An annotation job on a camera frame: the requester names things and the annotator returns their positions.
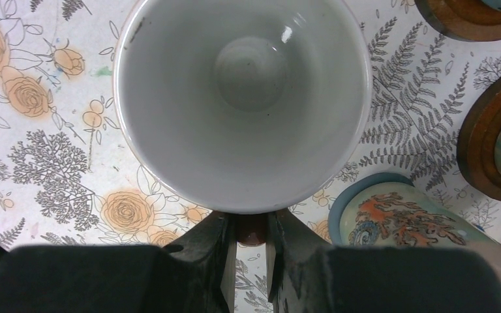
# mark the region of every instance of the dark speck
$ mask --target dark speck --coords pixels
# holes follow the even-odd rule
[[[137,29],[135,30],[135,33],[133,34],[133,36],[131,37],[130,39],[130,43],[135,39],[135,35],[137,35],[137,33],[139,33],[139,31],[141,30],[141,27],[143,27],[143,22],[145,21],[145,18],[143,18],[140,22],[139,22],[139,25],[137,25]]]

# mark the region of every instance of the orange dragon design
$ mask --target orange dragon design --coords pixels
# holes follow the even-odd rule
[[[429,213],[415,202],[402,201],[396,192],[377,194],[359,205],[357,225],[348,236],[351,245],[373,245],[379,238],[393,236],[399,246],[432,246],[438,238],[448,238],[456,245],[466,241],[454,233],[454,220]]]

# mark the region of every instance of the floral tablecloth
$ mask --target floral tablecloth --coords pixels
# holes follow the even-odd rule
[[[112,98],[112,64],[135,0],[0,0],[0,245],[165,245],[208,210],[166,190],[130,152]],[[501,202],[469,186],[457,134],[501,76],[501,42],[459,42],[414,0],[347,0],[374,69],[371,116],[332,182],[290,210],[329,240],[327,214],[357,179],[410,176],[501,242]],[[271,312],[264,247],[237,251],[237,310]]]

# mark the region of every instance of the wooden coaster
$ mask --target wooden coaster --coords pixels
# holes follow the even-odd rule
[[[457,40],[501,40],[501,12],[481,0],[416,0],[433,28]]]
[[[464,178],[482,193],[501,201],[501,174],[494,147],[501,131],[501,78],[468,112],[458,136],[457,160]]]

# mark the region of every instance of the white ceramic mug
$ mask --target white ceramic mug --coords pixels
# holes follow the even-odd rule
[[[312,196],[367,120],[369,54],[341,0],[143,0],[116,51],[130,148],[210,209],[263,213]]]

